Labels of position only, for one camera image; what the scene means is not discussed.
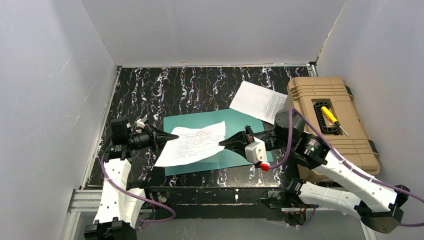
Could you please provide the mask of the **teal paper folder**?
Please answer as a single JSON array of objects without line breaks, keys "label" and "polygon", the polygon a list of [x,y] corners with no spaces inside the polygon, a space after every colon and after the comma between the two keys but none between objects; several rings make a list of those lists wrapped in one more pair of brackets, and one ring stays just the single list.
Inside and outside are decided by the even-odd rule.
[{"label": "teal paper folder", "polygon": [[[225,122],[226,126],[226,139],[237,132],[243,131],[245,126],[250,126],[255,133],[265,130],[261,120],[233,109],[167,116],[163,120],[163,129],[167,133],[170,133],[176,127],[200,129],[218,124],[222,121]],[[198,162],[180,166],[167,166],[164,169],[166,176],[172,176],[246,165],[250,165],[250,163],[244,157],[228,149],[224,149]]]}]

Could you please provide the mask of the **white printed paper sheet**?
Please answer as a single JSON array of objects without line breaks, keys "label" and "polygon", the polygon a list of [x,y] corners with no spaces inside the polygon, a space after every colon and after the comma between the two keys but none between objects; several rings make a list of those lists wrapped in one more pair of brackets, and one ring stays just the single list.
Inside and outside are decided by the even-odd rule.
[{"label": "white printed paper sheet", "polygon": [[225,139],[226,123],[221,121],[203,128],[176,127],[171,132],[178,138],[168,141],[156,167],[174,167],[196,163],[224,150],[219,142]]}]

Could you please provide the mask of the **white printed paper stack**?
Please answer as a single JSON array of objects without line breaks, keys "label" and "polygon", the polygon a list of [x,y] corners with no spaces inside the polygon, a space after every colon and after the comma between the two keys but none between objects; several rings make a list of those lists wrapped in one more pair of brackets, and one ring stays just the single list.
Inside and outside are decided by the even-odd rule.
[{"label": "white printed paper stack", "polygon": [[253,118],[274,124],[275,115],[284,108],[288,95],[243,81],[229,108]]}]

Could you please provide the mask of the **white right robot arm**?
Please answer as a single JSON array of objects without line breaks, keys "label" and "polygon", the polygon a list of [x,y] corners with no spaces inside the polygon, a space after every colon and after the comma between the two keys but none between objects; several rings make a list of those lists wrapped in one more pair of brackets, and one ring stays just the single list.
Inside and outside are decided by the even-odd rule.
[{"label": "white right robot arm", "polygon": [[273,129],[255,133],[246,126],[219,145],[263,171],[274,168],[267,152],[284,149],[285,161],[293,161],[342,186],[337,190],[293,178],[287,187],[272,190],[259,200],[269,208],[324,207],[351,215],[383,234],[400,226],[404,216],[401,207],[408,200],[409,189],[403,185],[385,186],[343,157],[317,129],[306,132],[307,125],[309,121],[297,109],[280,110]]}]

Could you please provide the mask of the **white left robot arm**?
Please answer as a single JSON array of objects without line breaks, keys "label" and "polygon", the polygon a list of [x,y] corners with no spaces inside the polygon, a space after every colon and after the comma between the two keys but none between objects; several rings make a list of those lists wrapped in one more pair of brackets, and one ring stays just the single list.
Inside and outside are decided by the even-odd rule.
[{"label": "white left robot arm", "polygon": [[171,213],[168,220],[176,216],[172,208],[147,196],[143,181],[128,182],[136,151],[150,149],[157,154],[168,141],[176,139],[178,135],[154,127],[146,118],[136,120],[135,124],[131,124],[128,117],[110,121],[100,159],[104,176],[100,203],[93,223],[84,229],[85,239],[137,239],[137,231],[142,228],[137,226],[138,222],[156,222],[139,218],[145,203],[168,210]]}]

